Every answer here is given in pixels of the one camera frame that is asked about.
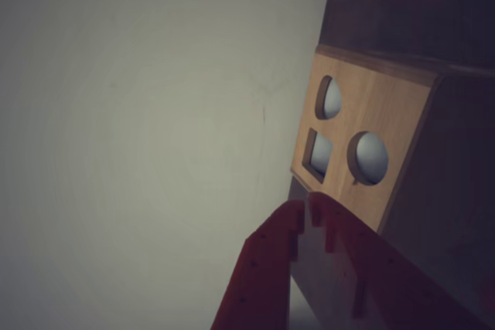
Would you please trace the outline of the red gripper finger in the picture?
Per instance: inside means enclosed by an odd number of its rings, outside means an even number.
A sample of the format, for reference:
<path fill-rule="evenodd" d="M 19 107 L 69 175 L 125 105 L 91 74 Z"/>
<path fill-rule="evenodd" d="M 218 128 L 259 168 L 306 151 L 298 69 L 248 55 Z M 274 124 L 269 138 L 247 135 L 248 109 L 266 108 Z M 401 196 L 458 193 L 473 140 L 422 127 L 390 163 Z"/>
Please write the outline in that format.
<path fill-rule="evenodd" d="M 312 225 L 325 230 L 325 251 L 342 247 L 357 276 L 352 315 L 363 313 L 369 294 L 388 329 L 490 327 L 335 199 L 311 192 L 307 201 Z"/>
<path fill-rule="evenodd" d="M 245 241 L 212 329 L 287 329 L 290 265 L 305 229 L 305 203 L 279 206 Z"/>

